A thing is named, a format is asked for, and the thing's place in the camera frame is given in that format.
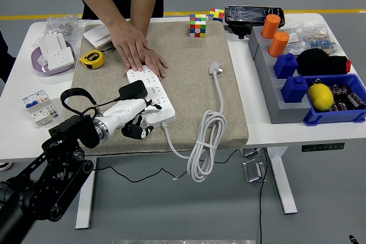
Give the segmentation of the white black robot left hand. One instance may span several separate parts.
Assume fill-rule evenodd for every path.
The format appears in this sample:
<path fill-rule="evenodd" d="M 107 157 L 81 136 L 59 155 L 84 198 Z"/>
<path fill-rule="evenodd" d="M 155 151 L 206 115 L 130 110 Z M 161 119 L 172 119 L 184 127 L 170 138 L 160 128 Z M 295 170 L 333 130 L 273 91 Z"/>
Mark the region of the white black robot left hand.
<path fill-rule="evenodd" d="M 127 99 L 117 102 L 101 116 L 94 118 L 93 123 L 100 141 L 110 139 L 116 130 L 121 130 L 122 135 L 128 138 L 146 138 L 154 129 L 153 126 L 141 127 L 142 113 L 149 106 L 157 111 L 162 109 L 152 99 Z"/>

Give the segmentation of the person's left hand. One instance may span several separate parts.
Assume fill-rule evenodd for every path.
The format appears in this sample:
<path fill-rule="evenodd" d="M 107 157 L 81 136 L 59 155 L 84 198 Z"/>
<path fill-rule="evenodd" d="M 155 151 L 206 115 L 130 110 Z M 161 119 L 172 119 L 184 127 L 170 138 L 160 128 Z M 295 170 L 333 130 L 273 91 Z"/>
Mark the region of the person's left hand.
<path fill-rule="evenodd" d="M 160 78 L 165 78 L 165 69 L 169 67 L 166 60 L 154 50 L 144 48 L 144 63 Z"/>

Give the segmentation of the person's right hand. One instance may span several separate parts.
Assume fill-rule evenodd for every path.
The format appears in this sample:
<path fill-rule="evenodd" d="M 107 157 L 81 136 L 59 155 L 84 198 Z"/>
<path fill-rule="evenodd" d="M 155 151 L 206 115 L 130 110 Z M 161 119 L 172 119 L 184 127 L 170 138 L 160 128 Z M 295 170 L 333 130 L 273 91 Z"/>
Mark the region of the person's right hand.
<path fill-rule="evenodd" d="M 106 25 L 114 47 L 122 57 L 126 67 L 141 70 L 144 54 L 149 46 L 143 33 L 124 18 Z"/>

